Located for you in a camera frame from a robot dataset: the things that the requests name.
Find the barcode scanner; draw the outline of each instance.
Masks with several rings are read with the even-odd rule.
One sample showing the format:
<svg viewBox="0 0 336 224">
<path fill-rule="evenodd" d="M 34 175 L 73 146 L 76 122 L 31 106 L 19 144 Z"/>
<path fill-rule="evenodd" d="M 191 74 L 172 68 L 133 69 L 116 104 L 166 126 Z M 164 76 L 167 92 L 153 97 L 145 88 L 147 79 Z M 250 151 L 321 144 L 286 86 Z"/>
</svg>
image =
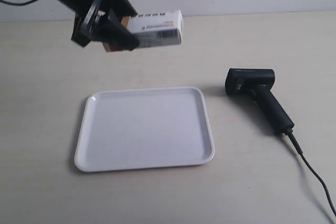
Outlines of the barcode scanner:
<svg viewBox="0 0 336 224">
<path fill-rule="evenodd" d="M 293 132 L 294 123 L 271 92 L 275 82 L 272 69 L 231 68 L 225 81 L 227 95 L 247 94 L 257 103 L 275 135 Z M 291 139 L 298 153 L 302 150 L 295 139 Z"/>
</svg>

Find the white tray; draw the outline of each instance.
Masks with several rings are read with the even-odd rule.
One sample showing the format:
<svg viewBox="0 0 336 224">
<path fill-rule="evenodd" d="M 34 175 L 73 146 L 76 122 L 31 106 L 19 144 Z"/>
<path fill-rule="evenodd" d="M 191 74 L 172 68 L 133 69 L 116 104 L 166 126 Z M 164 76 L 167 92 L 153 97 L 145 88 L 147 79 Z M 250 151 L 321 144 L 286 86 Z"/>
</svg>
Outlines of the white tray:
<svg viewBox="0 0 336 224">
<path fill-rule="evenodd" d="M 199 89 L 107 91 L 87 101 L 75 164 L 83 172 L 202 165 L 214 153 Z"/>
</svg>

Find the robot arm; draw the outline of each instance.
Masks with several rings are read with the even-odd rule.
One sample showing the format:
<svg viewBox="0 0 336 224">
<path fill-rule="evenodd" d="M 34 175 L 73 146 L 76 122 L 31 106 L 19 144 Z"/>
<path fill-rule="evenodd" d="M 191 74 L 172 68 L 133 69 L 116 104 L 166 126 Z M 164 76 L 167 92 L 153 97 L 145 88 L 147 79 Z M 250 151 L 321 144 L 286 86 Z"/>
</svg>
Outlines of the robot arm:
<svg viewBox="0 0 336 224">
<path fill-rule="evenodd" d="M 91 41 L 133 50 L 139 41 L 122 24 L 124 16 L 136 15 L 128 0 L 59 0 L 76 13 L 71 40 L 85 47 Z"/>
</svg>

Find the table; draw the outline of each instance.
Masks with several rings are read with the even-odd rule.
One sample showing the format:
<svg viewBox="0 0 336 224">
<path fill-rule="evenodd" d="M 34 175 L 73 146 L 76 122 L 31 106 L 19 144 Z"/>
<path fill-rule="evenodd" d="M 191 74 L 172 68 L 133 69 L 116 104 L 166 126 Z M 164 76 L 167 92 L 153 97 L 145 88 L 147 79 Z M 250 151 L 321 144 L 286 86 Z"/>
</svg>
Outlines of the table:
<svg viewBox="0 0 336 224">
<path fill-rule="evenodd" d="M 273 68 L 272 91 L 336 201 L 336 12 L 188 17 L 183 44 L 107 54 L 72 22 L 0 24 L 1 223 L 330 223 L 324 191 L 227 70 Z M 74 150 L 97 91 L 196 86 L 215 158 L 198 167 L 80 173 Z"/>
</svg>

